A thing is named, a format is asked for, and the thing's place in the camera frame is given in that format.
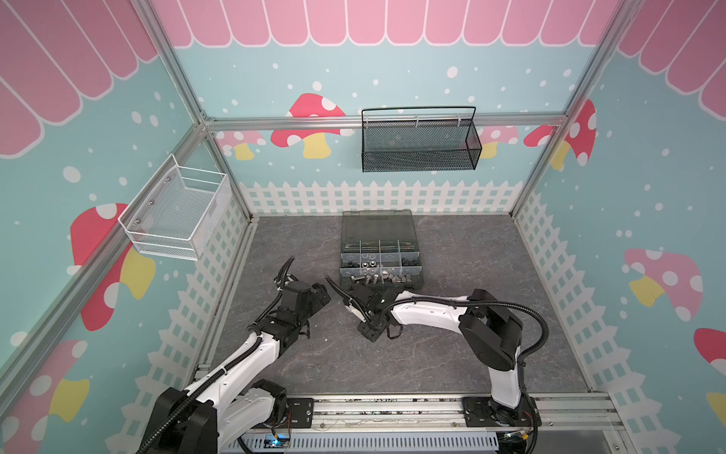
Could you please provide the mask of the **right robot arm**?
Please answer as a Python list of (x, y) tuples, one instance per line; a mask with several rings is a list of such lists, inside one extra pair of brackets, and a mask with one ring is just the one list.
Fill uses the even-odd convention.
[(484, 289), (461, 297), (429, 296), (388, 288), (379, 293), (361, 284), (346, 291), (327, 276), (344, 306), (360, 320), (358, 331), (375, 342), (394, 340), (408, 325), (434, 327), (462, 336), (488, 370), (490, 396), (465, 399), (472, 426), (541, 425), (536, 404), (525, 384), (526, 358), (548, 341), (546, 319), (528, 306), (496, 299)]

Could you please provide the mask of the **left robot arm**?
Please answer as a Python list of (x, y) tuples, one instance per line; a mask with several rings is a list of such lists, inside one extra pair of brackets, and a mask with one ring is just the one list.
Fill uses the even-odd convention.
[(279, 270), (273, 302), (236, 351), (203, 378), (157, 398), (139, 453), (219, 453), (249, 429), (275, 428), (289, 417), (287, 390), (255, 378), (300, 336), (310, 336), (309, 320), (331, 301), (325, 285), (289, 273), (293, 261)]

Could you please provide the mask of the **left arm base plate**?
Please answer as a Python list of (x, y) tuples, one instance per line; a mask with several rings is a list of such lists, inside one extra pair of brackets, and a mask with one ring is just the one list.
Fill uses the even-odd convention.
[(312, 398), (276, 399), (268, 424), (274, 429), (311, 429), (314, 406)]

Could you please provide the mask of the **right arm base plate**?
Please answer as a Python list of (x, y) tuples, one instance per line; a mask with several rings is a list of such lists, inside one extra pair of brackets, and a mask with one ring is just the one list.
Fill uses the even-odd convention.
[(538, 409), (527, 395), (520, 396), (514, 409), (496, 403), (491, 397), (463, 397), (462, 409), (469, 428), (538, 428), (542, 425)]

